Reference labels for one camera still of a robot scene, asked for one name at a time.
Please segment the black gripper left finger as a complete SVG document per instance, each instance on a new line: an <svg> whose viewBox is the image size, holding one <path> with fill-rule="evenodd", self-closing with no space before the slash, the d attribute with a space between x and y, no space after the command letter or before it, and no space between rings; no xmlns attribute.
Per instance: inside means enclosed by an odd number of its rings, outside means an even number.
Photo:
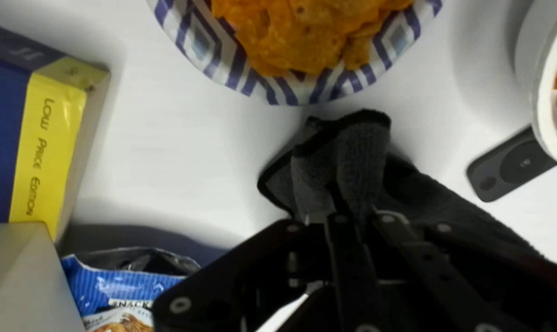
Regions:
<svg viewBox="0 0 557 332"><path fill-rule="evenodd" d="M385 332L384 293L354 219L330 213L324 224L341 332Z"/></svg>

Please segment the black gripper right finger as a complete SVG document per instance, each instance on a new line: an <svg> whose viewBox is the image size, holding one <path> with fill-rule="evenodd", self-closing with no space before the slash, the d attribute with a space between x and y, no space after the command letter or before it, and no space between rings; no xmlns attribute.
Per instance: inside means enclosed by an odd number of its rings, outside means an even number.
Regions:
<svg viewBox="0 0 557 332"><path fill-rule="evenodd" d="M376 210L372 228L402 256L454 332L533 332L487 304L443 252L411 228L402 213Z"/></svg>

